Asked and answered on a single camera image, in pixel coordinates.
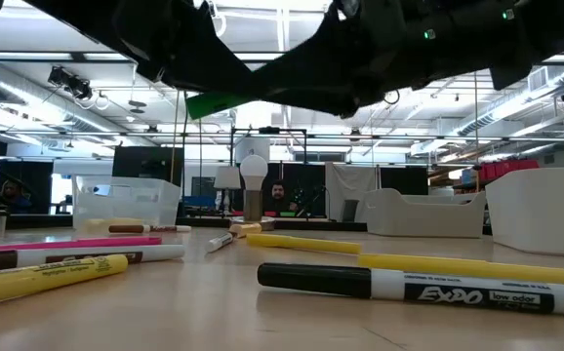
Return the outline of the pale grey storage bin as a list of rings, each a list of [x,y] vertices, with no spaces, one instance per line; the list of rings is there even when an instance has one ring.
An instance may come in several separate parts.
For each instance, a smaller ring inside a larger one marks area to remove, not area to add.
[[[478,239],[487,204],[484,192],[453,195],[402,195],[382,188],[364,198],[367,230],[387,237]]]

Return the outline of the black metal frame stand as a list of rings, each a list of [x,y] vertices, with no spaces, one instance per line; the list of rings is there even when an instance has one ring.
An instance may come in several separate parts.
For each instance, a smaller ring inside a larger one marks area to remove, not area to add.
[[[306,129],[281,129],[271,126],[256,129],[232,128],[230,133],[231,149],[233,150],[236,146],[244,142],[247,142],[249,146],[243,154],[237,154],[234,157],[234,160],[239,166],[239,173],[242,160],[253,154],[263,157],[268,166],[270,136],[287,135],[288,137],[292,137],[294,133],[301,133],[306,137]]]

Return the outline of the black overhead frame beam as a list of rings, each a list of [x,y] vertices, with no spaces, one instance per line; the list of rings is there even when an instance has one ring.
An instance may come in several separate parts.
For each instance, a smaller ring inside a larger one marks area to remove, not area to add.
[[[235,52],[245,63],[268,63],[283,56],[283,52]],[[124,55],[112,52],[38,52],[0,51],[0,61],[127,61]],[[564,54],[544,60],[545,64],[564,65]]]

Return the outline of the clear plastic bin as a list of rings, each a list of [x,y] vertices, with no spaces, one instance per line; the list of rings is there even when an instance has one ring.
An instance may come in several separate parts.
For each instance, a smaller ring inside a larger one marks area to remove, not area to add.
[[[76,175],[73,182],[73,228],[92,219],[140,219],[143,224],[173,225],[181,188],[156,178]]]

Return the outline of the red crates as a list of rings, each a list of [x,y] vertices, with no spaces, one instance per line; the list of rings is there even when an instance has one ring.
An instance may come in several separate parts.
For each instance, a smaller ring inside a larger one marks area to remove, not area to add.
[[[539,163],[536,160],[503,160],[483,163],[478,175],[481,180],[493,180],[514,171],[537,169],[538,167]]]

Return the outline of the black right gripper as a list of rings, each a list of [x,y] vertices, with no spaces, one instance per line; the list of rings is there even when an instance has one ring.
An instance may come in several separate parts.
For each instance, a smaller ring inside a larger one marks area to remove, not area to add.
[[[257,96],[349,118],[414,80],[403,0],[333,0],[316,32],[254,72]]]

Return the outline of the green thick highlighter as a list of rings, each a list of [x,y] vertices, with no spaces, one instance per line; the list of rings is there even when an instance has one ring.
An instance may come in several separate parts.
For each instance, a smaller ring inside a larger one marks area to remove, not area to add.
[[[257,97],[208,92],[188,97],[185,100],[186,114],[191,120],[199,120],[209,115],[257,100]]]

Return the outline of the brown cap white marker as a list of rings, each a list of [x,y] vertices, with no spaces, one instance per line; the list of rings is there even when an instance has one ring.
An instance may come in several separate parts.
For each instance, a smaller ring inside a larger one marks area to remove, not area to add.
[[[110,233],[182,233],[190,232],[188,225],[111,225]]]

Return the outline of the white marker dark label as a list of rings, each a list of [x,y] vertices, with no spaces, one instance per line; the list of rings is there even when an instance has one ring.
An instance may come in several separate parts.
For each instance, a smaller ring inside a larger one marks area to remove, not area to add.
[[[205,251],[207,254],[213,253],[229,244],[234,240],[234,236],[230,232],[226,232],[219,237],[213,238],[206,243]]]

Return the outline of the person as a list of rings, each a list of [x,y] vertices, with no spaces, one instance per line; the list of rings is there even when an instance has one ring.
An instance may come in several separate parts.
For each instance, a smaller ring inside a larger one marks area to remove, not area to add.
[[[298,210],[298,204],[286,196],[283,181],[276,180],[271,185],[270,194],[263,200],[263,210],[275,212],[278,215],[286,212],[295,213]]]
[[[6,180],[1,189],[1,195],[7,200],[9,210],[13,214],[28,213],[31,202],[22,192],[22,188],[15,182]]]

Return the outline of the pink slim highlighter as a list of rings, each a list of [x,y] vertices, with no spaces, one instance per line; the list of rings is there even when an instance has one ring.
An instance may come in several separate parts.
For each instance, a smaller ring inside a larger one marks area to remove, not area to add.
[[[63,242],[36,242],[36,243],[0,245],[0,251],[150,246],[150,245],[160,245],[161,243],[162,243],[162,239],[158,237],[92,238],[92,239],[80,239],[75,241],[63,241]]]

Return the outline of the black Expo dry-erase marker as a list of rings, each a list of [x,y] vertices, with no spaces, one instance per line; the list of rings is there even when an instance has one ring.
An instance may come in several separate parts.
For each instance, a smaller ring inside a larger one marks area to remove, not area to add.
[[[258,267],[257,279],[303,292],[564,315],[564,285],[558,284],[271,262]]]

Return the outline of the white shade table lamp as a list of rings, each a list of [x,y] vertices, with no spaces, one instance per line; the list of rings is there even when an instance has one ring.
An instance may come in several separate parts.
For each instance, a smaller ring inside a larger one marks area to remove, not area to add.
[[[241,188],[239,169],[235,166],[219,166],[215,176],[214,187],[221,193],[219,196],[219,209],[222,216],[230,215],[231,191]]]

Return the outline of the tan capped marker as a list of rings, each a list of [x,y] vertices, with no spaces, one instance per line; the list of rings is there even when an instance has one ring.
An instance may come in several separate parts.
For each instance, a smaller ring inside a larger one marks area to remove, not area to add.
[[[232,224],[228,232],[236,239],[245,238],[249,234],[260,234],[262,226],[259,223]]]

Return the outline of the white storage bin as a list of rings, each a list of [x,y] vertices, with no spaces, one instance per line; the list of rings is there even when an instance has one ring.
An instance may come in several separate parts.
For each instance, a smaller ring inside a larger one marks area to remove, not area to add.
[[[488,184],[485,192],[497,244],[564,255],[564,168],[511,172]]]

